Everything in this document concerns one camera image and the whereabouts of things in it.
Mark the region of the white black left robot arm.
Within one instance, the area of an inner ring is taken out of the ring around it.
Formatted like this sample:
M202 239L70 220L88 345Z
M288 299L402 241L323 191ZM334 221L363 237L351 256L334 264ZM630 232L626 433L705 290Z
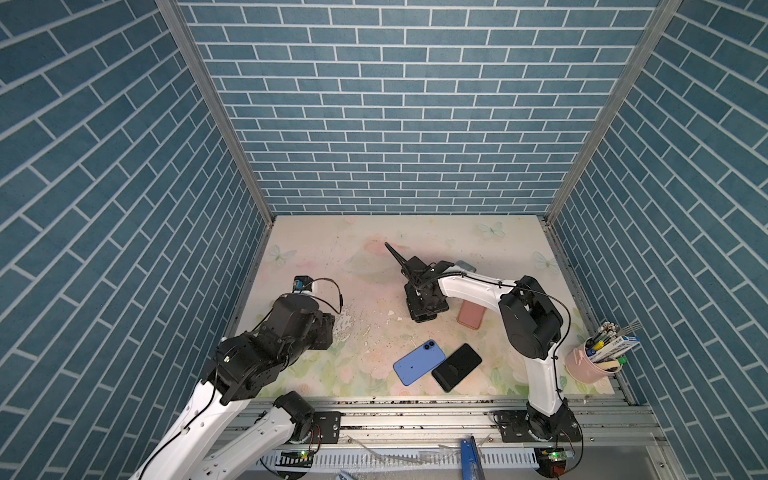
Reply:
M265 413L220 449L230 423L308 350L333 342L335 317L307 293L278 297L253 330L222 341L192 396L136 479L236 479L272 450L314 437L314 408L297 392L278 396Z

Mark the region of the sage green phone case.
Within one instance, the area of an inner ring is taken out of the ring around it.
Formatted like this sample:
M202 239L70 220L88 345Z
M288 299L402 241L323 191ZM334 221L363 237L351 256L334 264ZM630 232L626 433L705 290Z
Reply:
M455 266L457 268L459 268L459 269L461 269L463 271L469 272L469 273L475 273L477 271L477 269L473 265L471 265L471 264L469 264L469 263L467 263L467 262L465 262L463 260L457 260L455 262Z

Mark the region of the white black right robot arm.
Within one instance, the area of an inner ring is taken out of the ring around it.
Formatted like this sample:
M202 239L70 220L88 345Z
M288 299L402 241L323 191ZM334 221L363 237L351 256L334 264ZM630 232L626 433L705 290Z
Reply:
M433 320L458 298L500 315L511 346L525 358L528 379L527 424L540 441L556 438L571 423L572 412L557 376L557 349L563 318L556 299L531 276L500 280L447 261L426 264L417 257L400 262L407 279L406 305L417 323Z

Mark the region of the blue smartphone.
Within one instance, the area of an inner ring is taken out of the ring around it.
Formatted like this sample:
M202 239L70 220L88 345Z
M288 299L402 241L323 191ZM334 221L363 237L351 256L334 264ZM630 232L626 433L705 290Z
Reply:
M410 386L438 367L446 355L434 340L427 340L393 364L393 369L404 386Z

